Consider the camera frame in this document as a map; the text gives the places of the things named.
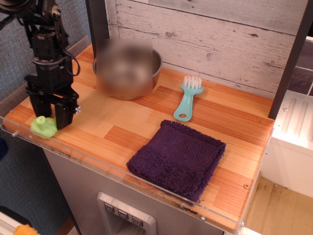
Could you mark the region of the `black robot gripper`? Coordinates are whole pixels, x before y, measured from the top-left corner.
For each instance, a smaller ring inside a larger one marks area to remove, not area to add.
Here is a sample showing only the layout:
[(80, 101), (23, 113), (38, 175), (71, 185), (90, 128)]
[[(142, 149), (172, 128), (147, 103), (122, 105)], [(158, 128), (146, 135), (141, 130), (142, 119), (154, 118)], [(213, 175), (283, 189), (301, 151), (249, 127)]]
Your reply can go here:
[(73, 78), (80, 73), (80, 66), (74, 74), (72, 60), (77, 61), (72, 55), (60, 55), (49, 61), (35, 57), (33, 63), (37, 74), (24, 77), (36, 117), (49, 118), (52, 114), (51, 104), (55, 104), (58, 130), (72, 124), (73, 115), (81, 112), (77, 104), (79, 95), (71, 88)]

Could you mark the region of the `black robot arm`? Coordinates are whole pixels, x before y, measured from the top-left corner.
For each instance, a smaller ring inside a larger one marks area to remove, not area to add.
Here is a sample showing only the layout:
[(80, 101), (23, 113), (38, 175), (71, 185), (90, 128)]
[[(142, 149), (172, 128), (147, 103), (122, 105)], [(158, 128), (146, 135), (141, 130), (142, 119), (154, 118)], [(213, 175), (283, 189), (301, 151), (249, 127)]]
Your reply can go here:
[(33, 50), (37, 74), (26, 75), (25, 80), (36, 116), (48, 118), (54, 112), (57, 128), (65, 128), (80, 106), (79, 95), (71, 87), (75, 57), (67, 50), (68, 34), (58, 5), (54, 0), (2, 0), (0, 11), (7, 15), (1, 28), (17, 19)]

